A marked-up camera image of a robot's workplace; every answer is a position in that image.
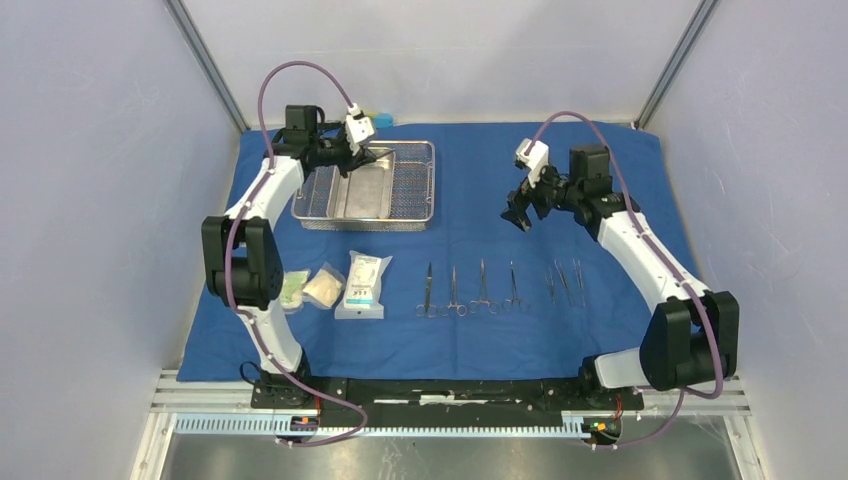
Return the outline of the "blue surgical wrap cloth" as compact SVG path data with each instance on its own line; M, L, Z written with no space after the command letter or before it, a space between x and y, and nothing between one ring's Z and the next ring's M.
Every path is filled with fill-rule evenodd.
M385 140L425 140L436 153L435 212L423 231L344 232L305 229L290 212L274 230L288 270L325 262L346 272L351 250L392 256L383 277L382 320L336 320L306 306L288 319L317 376L380 380L523 380L573 377L584 358L635 348L652 317L619 263L569 212L554 211L522 232L500 216L522 173L514 153L541 129L532 123L410 124L385 129ZM557 258L574 299L570 306L554 267ZM581 306L573 258L582 265L587 307ZM478 298L480 260L497 314L441 316L457 269L459 302ZM528 312L504 312L510 262ZM432 264L434 318L418 317ZM545 284L550 266L557 306Z

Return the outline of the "metal mesh tray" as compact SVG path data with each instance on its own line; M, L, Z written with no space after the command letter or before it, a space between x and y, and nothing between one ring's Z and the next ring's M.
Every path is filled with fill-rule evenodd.
M334 219L327 216L335 167L311 173L295 195L291 214L310 230L395 232L422 231L434 215L436 155L434 145L423 140L373 141L368 148L395 152L390 215L384 220Z

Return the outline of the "steel toothed tissue forceps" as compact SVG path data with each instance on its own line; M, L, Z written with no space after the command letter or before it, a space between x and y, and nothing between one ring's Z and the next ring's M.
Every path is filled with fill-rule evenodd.
M567 276L565 274L565 271L562 267L561 262L557 258L554 259L554 267L557 271L557 275L560 279L560 282L562 283L562 286L564 288L565 295L566 295L566 298L569 302L569 305L574 306L574 299L573 299L573 296L572 296L570 285L569 285L568 280L567 280Z

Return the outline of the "steel needle holder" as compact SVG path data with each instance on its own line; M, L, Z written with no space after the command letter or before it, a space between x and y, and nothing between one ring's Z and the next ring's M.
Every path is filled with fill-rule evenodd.
M523 299L519 293L515 266L513 262L510 262L510 296L503 300L501 309L504 312L528 312L530 308L530 303Z

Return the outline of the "steel hemostat forceps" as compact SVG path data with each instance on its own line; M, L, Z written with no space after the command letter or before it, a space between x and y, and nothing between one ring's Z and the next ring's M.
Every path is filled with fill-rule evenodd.
M468 310L471 314L477 314L483 311L488 311L490 314L497 314L499 311L498 303L492 300L488 293L486 263L484 259L480 260L478 298L469 302Z

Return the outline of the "steel ring-handled forceps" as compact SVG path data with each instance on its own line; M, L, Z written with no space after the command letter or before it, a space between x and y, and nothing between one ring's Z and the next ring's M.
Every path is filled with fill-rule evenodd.
M439 309L441 316L448 316L455 313L460 317L464 317L468 313L468 307L459 302L458 275L455 267L451 270L450 296L446 305Z

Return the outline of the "white sterile packet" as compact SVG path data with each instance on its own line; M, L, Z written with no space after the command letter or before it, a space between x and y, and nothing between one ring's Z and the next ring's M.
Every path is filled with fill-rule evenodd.
M393 259L377 257L351 250L350 268L339 305L335 308L336 320L382 320L385 307L380 301L382 279Z

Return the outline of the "beige gauze packet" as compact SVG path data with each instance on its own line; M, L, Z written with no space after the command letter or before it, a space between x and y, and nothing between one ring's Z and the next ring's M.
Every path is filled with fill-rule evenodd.
M318 309L331 309L340 298L346 278L330 263L325 262L317 273L304 285L304 300Z

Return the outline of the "steel surgical scissors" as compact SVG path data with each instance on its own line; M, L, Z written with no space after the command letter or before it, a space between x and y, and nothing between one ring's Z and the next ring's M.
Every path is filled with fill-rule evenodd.
M432 282L433 282L433 269L432 264L429 263L425 276L425 292L423 301L415 307L415 314L418 317L427 317L434 318L438 315L438 307L432 303Z

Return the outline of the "green sterile packet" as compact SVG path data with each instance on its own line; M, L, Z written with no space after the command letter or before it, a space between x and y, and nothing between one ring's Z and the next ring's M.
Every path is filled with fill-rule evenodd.
M293 270L284 274L279 302L285 313L296 313L303 308L303 288L309 281L310 274L309 269Z

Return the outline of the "steel scalpel handle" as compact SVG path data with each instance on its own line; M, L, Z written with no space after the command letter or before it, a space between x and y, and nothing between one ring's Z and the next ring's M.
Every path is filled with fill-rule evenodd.
M351 172L388 157L393 152L394 150L390 148L372 149L363 147L338 167L339 173L342 177L347 178Z

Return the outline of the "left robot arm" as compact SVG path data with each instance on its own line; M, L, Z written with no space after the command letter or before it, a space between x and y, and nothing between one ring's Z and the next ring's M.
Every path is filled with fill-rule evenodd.
M263 136L259 172L225 213L201 225L206 284L243 322L260 356L260 377L277 377L275 392L290 407L306 405L314 381L301 345L277 300L284 280L274 227L289 200L318 167L342 175L371 162L371 119L355 103L341 121L327 122L315 105L289 105L277 137Z

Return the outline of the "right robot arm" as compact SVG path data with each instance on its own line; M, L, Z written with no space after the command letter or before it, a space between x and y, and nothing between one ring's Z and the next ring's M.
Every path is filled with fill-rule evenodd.
M588 374L579 378L577 392L591 408L606 406L618 388L691 391L696 384L733 376L737 366L738 301L728 291L710 289L676 260L635 201L615 191L611 159L601 144L575 147L568 173L561 174L550 164L546 144L525 139L515 164L527 175L509 193L501 214L528 231L529 208L539 218L553 210L573 213L618 261L652 313L639 347L585 360Z

